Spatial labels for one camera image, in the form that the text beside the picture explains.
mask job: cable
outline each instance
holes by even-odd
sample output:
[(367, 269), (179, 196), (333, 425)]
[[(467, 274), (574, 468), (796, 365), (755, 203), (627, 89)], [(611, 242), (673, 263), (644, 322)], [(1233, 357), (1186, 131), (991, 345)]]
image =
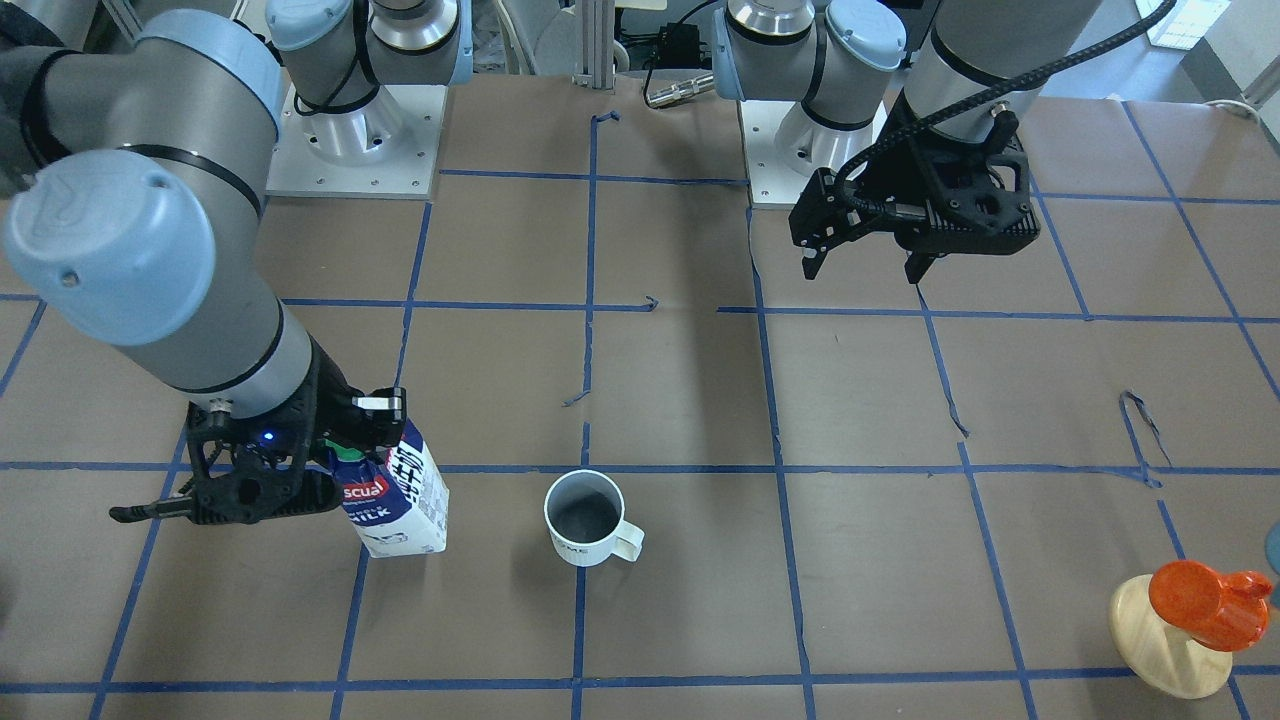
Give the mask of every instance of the cable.
[(1043, 81), (1048, 79), (1050, 76), (1060, 73), (1068, 68), (1074, 68), (1075, 65), (1079, 65), (1085, 60), (1092, 60), (1098, 55), (1102, 55), (1103, 53), (1110, 53), (1111, 50), (1115, 50), (1116, 47), (1133, 40), (1134, 37), (1138, 37), (1139, 35), (1147, 32), (1147, 29), (1149, 29), (1152, 26), (1162, 20), (1165, 15), (1167, 15), (1169, 12), (1174, 9), (1176, 1), (1178, 0), (1164, 0), (1160, 4), (1160, 6), (1152, 10), (1149, 15), (1101, 42), (1096, 42), (1085, 47), (1084, 50), (1080, 50), (1078, 53), (1071, 53), (1070, 55), (1061, 58), (1059, 60), (1053, 60), (1052, 63), (1046, 63), (1015, 78), (1006, 79), (1000, 85), (995, 85), (982, 92), (970, 95), (964, 100), (952, 102), (951, 105), (947, 105), (946, 108), (931, 115), (920, 118), (909, 126), (902, 126), (897, 128), (896, 131), (888, 133), (887, 136), (869, 145), (865, 150), (863, 150), (858, 155), (850, 158), (849, 161), (840, 168), (840, 172), (836, 173), (835, 186), (841, 188), (844, 191), (845, 199), (849, 200), (850, 193), (847, 192), (845, 183), (846, 181), (849, 181), (849, 176), (868, 160), (883, 155), (886, 151), (888, 151), (890, 147), (893, 147), (895, 145), (902, 142), (904, 140), (919, 135), (938, 123), (950, 120), (956, 115), (968, 113), (969, 110), (979, 108), (1002, 95), (1007, 95), (1018, 90), (1029, 90), (1032, 87), (1036, 87)]
[[(719, 0), (705, 0), (704, 3), (699, 3), (698, 5), (694, 5), (692, 10), (685, 13), (685, 17), (680, 18), (673, 24), (669, 24), (667, 27), (668, 28), (680, 27), (685, 24), (689, 20), (689, 18), (694, 17), (694, 13), (696, 13), (698, 10), (701, 10), (703, 8), (714, 5), (717, 3), (719, 3)], [(662, 56), (662, 51), (667, 47), (668, 37), (671, 37), (671, 35), (667, 31), (662, 31), (658, 33), (658, 47), (653, 51), (653, 58), (649, 59), (649, 72), (645, 73), (644, 87), (640, 88), (640, 97), (644, 99), (645, 108), (649, 108), (650, 110), (660, 109), (660, 108), (654, 108), (653, 105), (649, 104), (649, 82), (653, 79), (653, 70), (658, 67), (658, 58)]]

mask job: blue and white carton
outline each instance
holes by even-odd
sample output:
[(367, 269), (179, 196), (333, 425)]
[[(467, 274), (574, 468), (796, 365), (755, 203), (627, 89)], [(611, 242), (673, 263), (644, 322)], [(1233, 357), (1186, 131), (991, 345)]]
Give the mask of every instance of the blue and white carton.
[(449, 532), (449, 488), (413, 423), (379, 464), (360, 451), (330, 446), (342, 482), (342, 509), (371, 557), (443, 552)]

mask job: light blue joint cap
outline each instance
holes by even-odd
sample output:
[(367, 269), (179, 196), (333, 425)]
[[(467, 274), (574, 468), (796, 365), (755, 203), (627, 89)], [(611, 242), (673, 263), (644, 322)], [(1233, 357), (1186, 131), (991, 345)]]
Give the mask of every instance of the light blue joint cap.
[(266, 27), (271, 42), (285, 53), (320, 40), (351, 12), (351, 0), (270, 0)]
[(827, 24), (845, 49), (878, 70), (896, 70), (906, 56), (902, 20), (876, 0), (832, 0)]
[(266, 108), (275, 123), (275, 137), (280, 137), (280, 65), (251, 32), (214, 13), (179, 9), (152, 18), (134, 45), (155, 37), (191, 47), (244, 83)]
[(712, 54), (712, 74), (716, 77), (716, 95), (726, 100), (746, 100), (742, 81), (733, 64), (733, 46), (730, 44), (724, 8), (716, 10), (716, 50)]
[(475, 45), (471, 32), (463, 32), (466, 28), (471, 27), (471, 0), (461, 0), (458, 3), (458, 60), (453, 64), (453, 77), (449, 78), (449, 85), (465, 85), (471, 81), (471, 73), (475, 61)]
[(150, 158), (90, 150), (14, 196), (4, 249), (22, 279), (82, 333), (110, 345), (165, 338), (214, 277), (214, 231), (195, 193)]

